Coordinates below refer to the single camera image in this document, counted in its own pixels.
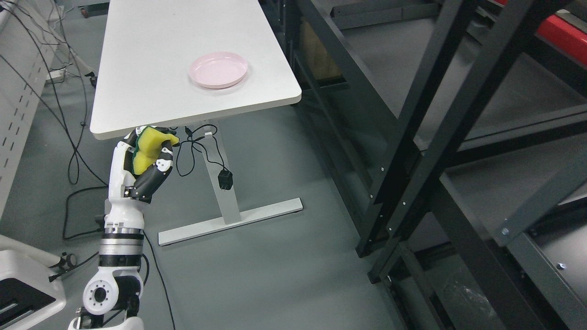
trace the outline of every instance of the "gray floor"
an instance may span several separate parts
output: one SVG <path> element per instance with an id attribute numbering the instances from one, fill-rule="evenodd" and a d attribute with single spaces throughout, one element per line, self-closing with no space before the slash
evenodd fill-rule
<path id="1" fill-rule="evenodd" d="M 65 21 L 69 42 L 95 68 L 105 24 L 106 16 L 83 19 L 75 11 Z M 91 107 L 93 89 L 87 85 Z M 58 85 L 58 92 L 72 131 L 78 132 L 83 119 L 79 80 L 69 78 Z M 43 98 L 54 106 L 50 89 Z M 295 109 L 262 110 L 224 119 L 220 125 L 241 209 L 300 197 L 304 210 L 156 246 L 177 329 L 394 329 L 389 298 L 366 276 L 373 260 L 356 256 L 357 232 Z M 103 178 L 115 142 L 95 140 L 89 132 L 82 142 L 86 161 Z M 154 242 L 161 230 L 220 216 L 203 160 L 197 156 L 196 171 L 186 178 L 170 177 L 145 213 Z M 53 253 L 74 252 L 79 258 L 97 250 L 96 236 L 68 243 L 60 239 L 66 196 L 98 185 L 82 169 L 80 183 L 71 186 L 69 157 L 65 134 L 40 107 L 0 221 L 1 234 Z M 182 169 L 187 160 L 180 162 Z M 105 197 L 105 191 L 93 191 L 72 200 L 69 234 L 95 227 L 93 216 L 102 212 Z M 64 277 L 67 306 L 33 329 L 65 329 L 96 266 L 93 260 Z M 171 329 L 153 266 L 139 315 L 147 329 Z"/>

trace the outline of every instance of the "table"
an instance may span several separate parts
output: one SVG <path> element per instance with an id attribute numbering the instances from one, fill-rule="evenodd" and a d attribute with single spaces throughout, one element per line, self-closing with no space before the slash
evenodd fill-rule
<path id="1" fill-rule="evenodd" d="M 193 84 L 190 64 L 218 51 L 247 60 L 243 81 L 221 90 Z M 97 139 L 123 136 L 146 124 L 209 122 L 301 99 L 301 88 L 256 0 L 180 0 L 163 6 L 112 0 L 99 73 L 90 123 Z M 222 138 L 219 133 L 215 137 L 227 161 Z M 211 135 L 202 142 L 214 143 Z M 302 209 L 295 198 L 240 212 L 234 188 L 218 188 L 218 167 L 210 166 L 208 172 L 222 217 L 161 232 L 160 245 Z"/>

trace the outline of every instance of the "yellow sponge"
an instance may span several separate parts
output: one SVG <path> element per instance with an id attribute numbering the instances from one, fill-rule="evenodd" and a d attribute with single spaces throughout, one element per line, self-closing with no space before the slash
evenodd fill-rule
<path id="1" fill-rule="evenodd" d="M 161 144 L 164 141 L 171 141 L 171 145 L 179 143 L 180 139 L 171 133 L 162 133 L 152 127 L 146 127 L 137 139 L 137 148 L 133 155 L 133 172 L 141 175 L 159 157 Z"/>

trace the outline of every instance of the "black plug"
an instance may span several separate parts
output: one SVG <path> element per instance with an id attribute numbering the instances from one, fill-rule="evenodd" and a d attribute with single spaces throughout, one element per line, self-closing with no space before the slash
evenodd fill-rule
<path id="1" fill-rule="evenodd" d="M 185 133 L 187 134 L 188 139 L 191 139 L 194 135 L 194 132 L 192 132 L 187 126 L 185 127 Z"/>
<path id="2" fill-rule="evenodd" d="M 223 169 L 218 174 L 218 184 L 222 190 L 230 190 L 232 188 L 232 172 L 228 169 Z"/>

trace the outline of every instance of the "plate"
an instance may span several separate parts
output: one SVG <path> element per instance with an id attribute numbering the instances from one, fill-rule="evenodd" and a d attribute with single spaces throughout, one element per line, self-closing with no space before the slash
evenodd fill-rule
<path id="1" fill-rule="evenodd" d="M 236 85 L 247 73 L 247 61 L 229 52 L 206 54 L 190 66 L 190 78 L 206 88 L 226 88 Z"/>

